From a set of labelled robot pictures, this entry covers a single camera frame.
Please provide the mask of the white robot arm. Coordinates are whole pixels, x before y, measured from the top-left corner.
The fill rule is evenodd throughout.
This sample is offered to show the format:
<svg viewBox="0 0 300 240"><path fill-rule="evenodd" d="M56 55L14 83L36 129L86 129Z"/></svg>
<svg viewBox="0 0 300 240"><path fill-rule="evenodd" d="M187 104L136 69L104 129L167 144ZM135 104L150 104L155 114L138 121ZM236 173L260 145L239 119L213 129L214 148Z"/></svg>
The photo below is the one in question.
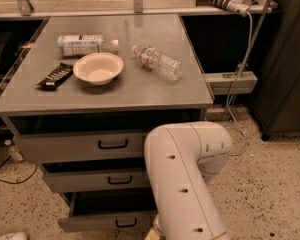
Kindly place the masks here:
<svg viewBox="0 0 300 240"><path fill-rule="evenodd" d="M144 158L166 240L231 240L206 183L220 172L232 147L212 122L166 124L146 137Z"/></svg>

